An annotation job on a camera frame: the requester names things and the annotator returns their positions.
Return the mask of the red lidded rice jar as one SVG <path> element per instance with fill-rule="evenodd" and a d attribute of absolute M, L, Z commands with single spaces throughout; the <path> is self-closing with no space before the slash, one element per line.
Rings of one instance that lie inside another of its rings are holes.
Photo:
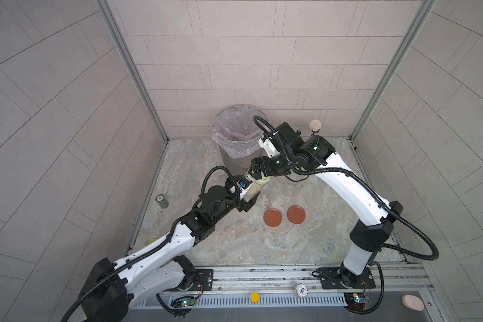
<path fill-rule="evenodd" d="M 267 192 L 261 192 L 258 196 L 257 200 L 257 205 L 261 209 L 270 209 L 271 208 L 271 202 L 270 202 L 270 197 L 268 196 Z"/>

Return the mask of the red jar lid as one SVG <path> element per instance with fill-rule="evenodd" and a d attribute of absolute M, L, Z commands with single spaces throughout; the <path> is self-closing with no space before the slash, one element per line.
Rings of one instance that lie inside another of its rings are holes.
<path fill-rule="evenodd" d="M 264 223 L 270 228 L 278 227 L 282 220 L 282 213 L 278 209 L 269 208 L 264 212 Z"/>
<path fill-rule="evenodd" d="M 298 205 L 292 205 L 287 210 L 287 218 L 292 224 L 302 224 L 306 219 L 305 210 Z"/>

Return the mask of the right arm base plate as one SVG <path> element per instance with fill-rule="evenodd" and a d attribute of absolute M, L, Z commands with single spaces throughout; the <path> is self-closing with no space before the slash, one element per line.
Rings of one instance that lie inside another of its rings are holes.
<path fill-rule="evenodd" d="M 349 276 L 343 281 L 342 275 L 339 273 L 338 267 L 323 267 L 314 270 L 312 276 L 319 279 L 323 290 L 328 289 L 360 289 L 376 288 L 376 281 L 369 267 L 366 267 L 363 273 L 357 277 L 357 281 L 352 280 L 352 276 Z"/>

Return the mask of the clear rice jar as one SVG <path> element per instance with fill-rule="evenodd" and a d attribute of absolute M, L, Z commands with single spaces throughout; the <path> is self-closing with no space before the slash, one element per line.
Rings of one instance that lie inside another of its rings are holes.
<path fill-rule="evenodd" d="M 294 197 L 303 190 L 303 180 L 288 180 L 285 193 L 288 197 Z"/>

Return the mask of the green lidded rice jar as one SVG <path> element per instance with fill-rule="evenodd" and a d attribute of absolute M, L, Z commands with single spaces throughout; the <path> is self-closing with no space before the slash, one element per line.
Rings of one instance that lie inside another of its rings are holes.
<path fill-rule="evenodd" d="M 261 179 L 256 179 L 249 187 L 247 193 L 244 196 L 246 201 L 250 201 L 253 197 L 257 196 L 261 190 L 268 184 L 270 177 L 263 176 Z"/>

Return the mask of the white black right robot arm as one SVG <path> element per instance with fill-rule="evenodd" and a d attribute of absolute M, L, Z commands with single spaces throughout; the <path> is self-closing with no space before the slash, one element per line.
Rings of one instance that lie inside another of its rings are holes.
<path fill-rule="evenodd" d="M 350 248 L 335 280 L 344 287 L 357 287 L 367 265 L 375 259 L 393 231 L 394 218 L 387 206 L 361 178 L 359 178 L 325 138 L 313 134 L 307 140 L 288 123 L 273 127 L 265 119 L 254 117 L 263 131 L 259 145 L 266 152 L 252 161 L 251 172 L 256 178 L 277 177 L 295 173 L 319 177 L 326 182 L 358 215 L 350 232 Z"/>

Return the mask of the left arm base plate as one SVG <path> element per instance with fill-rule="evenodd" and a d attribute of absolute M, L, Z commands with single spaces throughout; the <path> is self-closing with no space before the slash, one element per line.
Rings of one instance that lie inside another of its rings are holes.
<path fill-rule="evenodd" d="M 182 292 L 210 291 L 212 289 L 214 270 L 197 269 L 187 272 L 177 290 Z"/>

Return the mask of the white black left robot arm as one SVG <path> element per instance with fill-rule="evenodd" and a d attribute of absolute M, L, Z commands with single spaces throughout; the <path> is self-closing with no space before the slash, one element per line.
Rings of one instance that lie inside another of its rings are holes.
<path fill-rule="evenodd" d="M 203 186 L 190 212 L 176 219 L 165 236 L 116 261 L 99 260 L 62 320 L 81 307 L 87 321 L 121 321 L 152 295 L 190 287 L 196 268 L 184 253 L 211 235 L 230 211 L 249 211 L 267 182 L 247 174 L 238 181 L 228 178 L 224 186 Z"/>

